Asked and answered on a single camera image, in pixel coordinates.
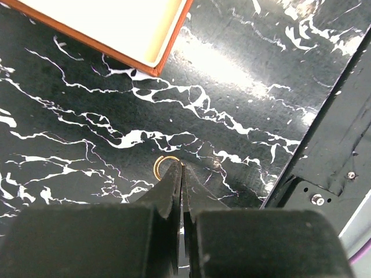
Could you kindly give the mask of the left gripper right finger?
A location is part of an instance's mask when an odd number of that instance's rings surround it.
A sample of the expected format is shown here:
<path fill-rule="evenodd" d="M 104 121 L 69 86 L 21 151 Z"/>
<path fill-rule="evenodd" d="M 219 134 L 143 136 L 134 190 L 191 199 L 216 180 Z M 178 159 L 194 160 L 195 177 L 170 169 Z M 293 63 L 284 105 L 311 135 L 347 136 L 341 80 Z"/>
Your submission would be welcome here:
<path fill-rule="evenodd" d="M 310 210 L 229 208 L 183 167 L 191 277 L 353 277 L 329 221 Z"/>

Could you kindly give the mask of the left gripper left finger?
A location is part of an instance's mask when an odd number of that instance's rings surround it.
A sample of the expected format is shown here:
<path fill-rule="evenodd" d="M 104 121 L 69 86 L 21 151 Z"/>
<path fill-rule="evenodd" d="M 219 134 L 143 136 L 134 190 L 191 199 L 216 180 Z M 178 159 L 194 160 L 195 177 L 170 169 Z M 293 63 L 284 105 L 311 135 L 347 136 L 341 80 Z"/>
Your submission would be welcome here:
<path fill-rule="evenodd" d="M 1 245 L 2 277 L 173 277 L 181 164 L 134 203 L 25 208 Z"/>

